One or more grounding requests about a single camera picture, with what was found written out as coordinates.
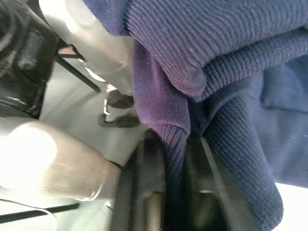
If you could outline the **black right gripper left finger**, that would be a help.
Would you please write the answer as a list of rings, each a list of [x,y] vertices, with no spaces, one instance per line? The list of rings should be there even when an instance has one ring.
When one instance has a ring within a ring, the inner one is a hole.
[[[158,135],[146,130],[122,167],[112,213],[114,231],[161,231],[165,214],[165,171]]]

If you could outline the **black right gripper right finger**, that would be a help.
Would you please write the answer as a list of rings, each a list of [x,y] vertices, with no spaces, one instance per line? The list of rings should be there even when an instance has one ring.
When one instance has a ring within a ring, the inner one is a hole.
[[[185,155],[191,187],[192,230],[253,230],[253,217],[238,187],[200,133],[191,132]]]

